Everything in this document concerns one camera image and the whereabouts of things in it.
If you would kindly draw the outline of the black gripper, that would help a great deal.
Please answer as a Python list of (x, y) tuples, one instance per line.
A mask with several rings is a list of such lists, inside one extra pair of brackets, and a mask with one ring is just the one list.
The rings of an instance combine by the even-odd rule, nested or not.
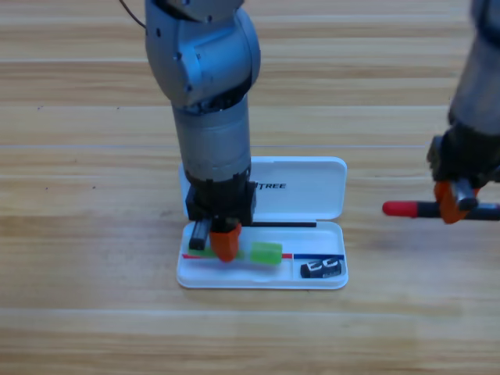
[(216, 257), (229, 263), (237, 258), (241, 225), (253, 223), (256, 182), (251, 170), (224, 181), (198, 180), (186, 175), (190, 187), (185, 198), (188, 219), (195, 223), (189, 246), (205, 249), (208, 236)]
[(427, 162), (441, 218), (457, 223), (478, 206), (481, 188), (499, 182), (499, 136), (455, 124), (433, 137)]

